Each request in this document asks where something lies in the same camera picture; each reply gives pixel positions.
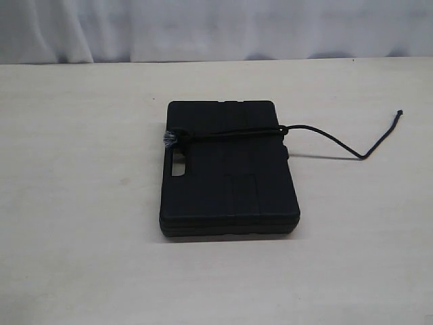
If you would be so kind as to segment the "white backdrop curtain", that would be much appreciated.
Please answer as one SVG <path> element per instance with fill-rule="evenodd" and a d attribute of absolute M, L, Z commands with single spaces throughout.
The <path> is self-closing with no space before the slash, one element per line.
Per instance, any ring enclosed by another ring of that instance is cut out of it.
<path fill-rule="evenodd" d="M 431 1 L 1 2 L 4 64 L 431 55 Z"/>

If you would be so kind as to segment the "black plastic carrying case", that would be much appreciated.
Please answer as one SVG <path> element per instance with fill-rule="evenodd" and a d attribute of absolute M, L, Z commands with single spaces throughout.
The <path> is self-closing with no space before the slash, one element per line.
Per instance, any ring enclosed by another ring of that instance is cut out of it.
<path fill-rule="evenodd" d="M 273 102 L 173 101 L 166 128 L 189 135 L 278 127 Z M 280 135 L 197 142 L 182 148 L 185 172 L 164 153 L 160 229 L 167 237 L 288 234 L 300 208 Z"/>

